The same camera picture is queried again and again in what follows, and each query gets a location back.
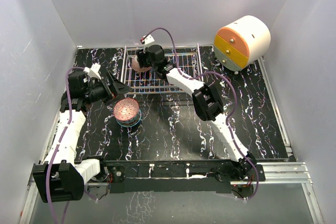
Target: wire rack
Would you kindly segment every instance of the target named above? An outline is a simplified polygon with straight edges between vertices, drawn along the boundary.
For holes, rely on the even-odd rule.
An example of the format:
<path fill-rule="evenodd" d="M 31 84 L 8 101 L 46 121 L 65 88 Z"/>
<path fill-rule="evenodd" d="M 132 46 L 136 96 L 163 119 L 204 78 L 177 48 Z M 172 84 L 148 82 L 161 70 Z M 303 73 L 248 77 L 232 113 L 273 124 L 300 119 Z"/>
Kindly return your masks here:
<path fill-rule="evenodd" d="M 163 48 L 165 56 L 175 63 L 174 52 L 171 47 Z M 130 94 L 155 94 L 155 93 L 181 93 L 180 88 L 160 80 L 153 69 L 145 73 L 139 73 L 131 68 L 132 58 L 136 55 L 138 48 L 127 48 L 124 50 L 121 81 L 133 88 Z M 195 77 L 203 73 L 199 45 L 195 47 L 177 47 L 178 64 L 181 70 L 188 75 Z"/>

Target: black marble table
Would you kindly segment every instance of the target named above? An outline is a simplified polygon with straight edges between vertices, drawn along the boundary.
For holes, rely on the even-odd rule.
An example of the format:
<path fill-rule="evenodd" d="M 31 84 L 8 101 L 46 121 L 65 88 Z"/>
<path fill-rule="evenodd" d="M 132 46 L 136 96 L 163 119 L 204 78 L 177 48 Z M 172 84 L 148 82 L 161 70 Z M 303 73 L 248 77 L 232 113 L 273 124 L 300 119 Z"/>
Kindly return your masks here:
<path fill-rule="evenodd" d="M 236 89 L 238 109 L 230 120 L 241 142 L 260 159 L 287 158 L 277 119 L 271 105 L 258 62 L 238 75 L 225 69 L 215 58 L 212 47 L 200 47 L 203 71 L 226 76 Z M 101 64 L 119 79 L 123 48 L 79 49 L 75 66 Z M 204 81 L 218 81 L 209 76 Z M 221 82 L 225 113 L 233 108 L 233 95 Z M 229 158 L 225 146 L 206 122 L 194 112 L 193 102 L 185 93 L 134 94 L 142 111 L 142 121 L 123 128 L 113 116 L 113 106 L 96 102 L 88 112 L 80 133 L 76 160 L 102 155 L 115 160 L 200 160 Z"/>

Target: metal dish rack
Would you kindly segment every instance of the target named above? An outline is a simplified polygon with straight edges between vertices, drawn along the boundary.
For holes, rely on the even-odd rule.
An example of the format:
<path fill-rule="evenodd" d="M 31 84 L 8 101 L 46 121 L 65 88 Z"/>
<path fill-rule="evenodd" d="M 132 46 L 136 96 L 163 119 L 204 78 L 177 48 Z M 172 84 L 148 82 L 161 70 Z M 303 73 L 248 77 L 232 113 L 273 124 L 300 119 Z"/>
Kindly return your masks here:
<path fill-rule="evenodd" d="M 133 88 L 130 94 L 162 94 L 162 93 L 182 93 L 180 88 L 158 79 L 153 69 L 139 73 L 131 68 L 132 58 L 135 57 L 135 52 L 139 48 L 124 49 L 124 57 L 122 63 L 122 71 L 120 80 L 126 85 Z M 163 48 L 165 56 L 175 63 L 175 57 L 172 47 Z M 178 64 L 183 72 L 195 77 L 203 73 L 201 64 L 201 55 L 199 45 L 195 47 L 177 47 Z"/>

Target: yellow drawer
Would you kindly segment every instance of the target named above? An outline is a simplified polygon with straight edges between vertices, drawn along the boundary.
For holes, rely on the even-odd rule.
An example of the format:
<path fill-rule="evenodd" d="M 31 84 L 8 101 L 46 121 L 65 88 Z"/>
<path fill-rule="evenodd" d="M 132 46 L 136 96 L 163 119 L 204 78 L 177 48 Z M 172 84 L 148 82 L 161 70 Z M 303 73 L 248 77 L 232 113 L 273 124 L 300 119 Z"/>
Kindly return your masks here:
<path fill-rule="evenodd" d="M 247 65 L 248 58 L 241 54 L 237 49 L 231 46 L 218 34 L 215 37 L 214 46 L 218 48 L 223 54 L 225 54 L 229 59 L 231 59 L 239 67 L 244 68 Z"/>

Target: marble tabletop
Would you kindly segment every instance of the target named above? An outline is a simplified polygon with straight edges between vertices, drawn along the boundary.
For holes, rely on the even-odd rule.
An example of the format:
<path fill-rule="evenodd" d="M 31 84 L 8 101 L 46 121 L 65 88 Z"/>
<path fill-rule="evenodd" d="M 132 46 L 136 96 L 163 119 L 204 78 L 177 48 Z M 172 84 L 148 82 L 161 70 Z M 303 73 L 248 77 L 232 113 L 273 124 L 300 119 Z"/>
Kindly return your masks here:
<path fill-rule="evenodd" d="M 223 74 L 236 90 L 238 108 L 230 124 L 241 142 L 256 158 L 287 158 L 258 62 L 234 75 L 216 60 L 212 47 L 200 47 L 200 53 L 203 71 Z M 120 79 L 123 55 L 123 48 L 78 49 L 75 66 L 100 63 L 101 75 L 110 70 Z M 218 80 L 208 76 L 204 81 Z M 233 108 L 232 91 L 227 84 L 221 82 L 220 85 L 228 114 Z M 229 158 L 211 127 L 196 116 L 193 101 L 186 93 L 129 96 L 139 102 L 141 123 L 132 128 L 121 127 L 113 116 L 113 106 L 94 103 L 80 133 L 77 161 L 92 155 L 102 155 L 108 161 Z"/>

